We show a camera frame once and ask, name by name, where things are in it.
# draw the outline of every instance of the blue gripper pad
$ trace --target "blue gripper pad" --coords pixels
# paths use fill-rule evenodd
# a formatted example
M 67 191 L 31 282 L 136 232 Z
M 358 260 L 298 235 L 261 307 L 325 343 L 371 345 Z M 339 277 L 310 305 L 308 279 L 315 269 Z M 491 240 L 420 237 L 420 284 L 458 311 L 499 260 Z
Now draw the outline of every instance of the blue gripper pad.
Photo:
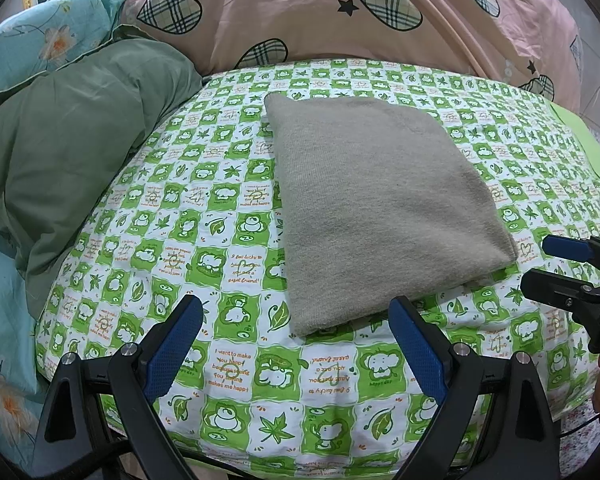
M 588 242 L 562 236 L 545 236 L 542 240 L 542 250 L 549 256 L 582 263 L 588 262 L 594 256 Z
M 420 389 L 440 406 L 446 397 L 442 363 L 398 300 L 389 303 L 389 327 Z
M 166 395 L 202 327 L 202 303 L 193 296 L 146 366 L 144 396 L 153 403 Z

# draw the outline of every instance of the pillow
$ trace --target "pillow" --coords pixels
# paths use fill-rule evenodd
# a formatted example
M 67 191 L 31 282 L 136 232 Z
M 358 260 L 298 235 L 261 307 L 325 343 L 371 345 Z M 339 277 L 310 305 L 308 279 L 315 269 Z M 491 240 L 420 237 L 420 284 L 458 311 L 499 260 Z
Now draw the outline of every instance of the pillow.
M 0 453 L 26 469 L 44 391 L 36 379 L 34 330 L 15 249 L 0 235 Z
M 130 29 L 0 93 L 0 231 L 17 247 L 36 319 L 60 256 L 128 152 L 202 87 L 186 57 Z
M 276 272 L 286 276 L 295 334 L 515 261 L 491 191 L 426 111 L 367 97 L 271 93 L 264 104 L 285 211 Z
M 125 0 L 47 0 L 0 24 L 0 91 L 98 46 Z
M 203 75 L 365 57 L 504 81 L 580 107 L 578 27 L 558 0 L 127 0 L 122 20 L 175 46 Z

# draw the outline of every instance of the pink blanket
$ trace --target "pink blanket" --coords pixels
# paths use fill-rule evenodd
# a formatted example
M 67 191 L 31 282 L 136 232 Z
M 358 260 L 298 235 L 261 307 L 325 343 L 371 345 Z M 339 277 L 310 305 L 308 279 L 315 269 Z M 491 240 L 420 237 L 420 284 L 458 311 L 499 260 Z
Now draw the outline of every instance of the pink blanket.
M 123 22 L 203 75 L 366 57 L 504 81 L 575 112 L 578 27 L 558 0 L 127 0 Z

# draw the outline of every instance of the silver bolt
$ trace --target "silver bolt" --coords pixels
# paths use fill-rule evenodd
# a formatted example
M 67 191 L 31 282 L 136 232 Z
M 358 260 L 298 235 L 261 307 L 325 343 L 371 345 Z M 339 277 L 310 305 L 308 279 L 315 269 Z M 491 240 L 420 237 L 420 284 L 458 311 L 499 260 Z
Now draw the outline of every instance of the silver bolt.
M 465 343 L 456 343 L 454 345 L 454 352 L 461 357 L 465 357 L 471 352 L 471 347 Z
M 62 356 L 62 359 L 60 360 L 62 362 L 63 365 L 70 365 L 71 363 L 73 363 L 75 361 L 75 358 L 78 357 L 78 354 L 76 354 L 75 352 L 67 352 L 66 354 L 64 354 Z
M 125 343 L 120 347 L 120 353 L 124 356 L 133 355 L 138 350 L 138 345 L 136 343 Z
M 526 365 L 531 362 L 531 357 L 529 357 L 529 354 L 525 352 L 517 352 L 516 359 L 521 365 Z

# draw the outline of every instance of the folded towel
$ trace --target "folded towel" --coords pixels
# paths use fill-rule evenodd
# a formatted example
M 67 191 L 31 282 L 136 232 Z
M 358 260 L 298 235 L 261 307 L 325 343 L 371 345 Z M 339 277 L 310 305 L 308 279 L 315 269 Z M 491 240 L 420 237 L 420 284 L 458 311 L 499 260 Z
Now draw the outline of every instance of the folded towel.
M 491 193 L 426 112 L 373 98 L 265 99 L 295 333 L 379 312 L 516 259 Z

